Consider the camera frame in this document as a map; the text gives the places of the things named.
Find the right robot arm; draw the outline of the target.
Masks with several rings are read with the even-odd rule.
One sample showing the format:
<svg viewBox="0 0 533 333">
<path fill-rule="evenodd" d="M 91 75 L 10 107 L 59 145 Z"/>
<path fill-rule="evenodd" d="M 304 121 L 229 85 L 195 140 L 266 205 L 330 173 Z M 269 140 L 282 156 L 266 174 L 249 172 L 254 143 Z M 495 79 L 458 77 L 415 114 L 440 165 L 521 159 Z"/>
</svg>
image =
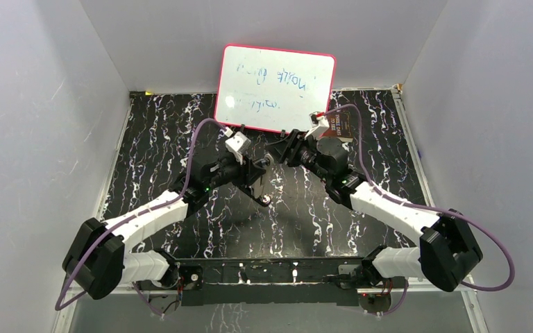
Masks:
<svg viewBox="0 0 533 333">
<path fill-rule="evenodd" d="M 332 137 L 316 141 L 293 130 L 267 146 L 277 163 L 305 167 L 324 184 L 336 203 L 371 216 L 405 235 L 411 248 L 378 246 L 337 283 L 381 287 L 395 277 L 426 279 L 442 291 L 453 291 L 483 258 L 467 222 L 454 211 L 427 212 L 392 193 L 376 190 L 366 176 L 349 167 L 348 151 Z"/>
</svg>

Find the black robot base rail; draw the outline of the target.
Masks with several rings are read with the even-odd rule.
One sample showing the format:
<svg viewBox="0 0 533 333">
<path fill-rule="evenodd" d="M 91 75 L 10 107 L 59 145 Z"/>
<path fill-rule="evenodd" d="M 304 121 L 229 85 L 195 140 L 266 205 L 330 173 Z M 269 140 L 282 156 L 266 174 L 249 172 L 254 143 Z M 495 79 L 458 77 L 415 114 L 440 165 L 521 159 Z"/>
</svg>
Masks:
<svg viewBox="0 0 533 333">
<path fill-rule="evenodd" d="M 226 304 L 333 303 L 388 309 L 402 277 L 367 271 L 361 257 L 175 259 L 157 282 L 139 286 L 154 296 L 175 291 L 186 307 Z"/>
</svg>

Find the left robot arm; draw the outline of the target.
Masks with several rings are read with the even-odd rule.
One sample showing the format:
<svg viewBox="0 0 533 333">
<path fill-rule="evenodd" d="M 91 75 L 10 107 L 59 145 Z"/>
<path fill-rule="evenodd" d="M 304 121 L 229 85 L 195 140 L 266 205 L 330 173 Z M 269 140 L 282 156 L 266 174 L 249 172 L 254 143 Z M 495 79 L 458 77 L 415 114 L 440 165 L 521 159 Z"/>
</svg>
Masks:
<svg viewBox="0 0 533 333">
<path fill-rule="evenodd" d="M 110 294 L 120 284 L 150 281 L 163 289 L 181 280 L 180 264 L 168 252 L 155 249 L 134 253 L 133 248 L 170 225 L 195 215 L 209 201 L 212 190 L 232 184 L 266 207 L 264 193 L 274 158 L 266 154 L 238 160 L 225 153 L 214 162 L 193 160 L 156 199 L 122 216 L 86 220 L 79 228 L 63 262 L 66 285 L 76 282 L 94 300 Z"/>
</svg>

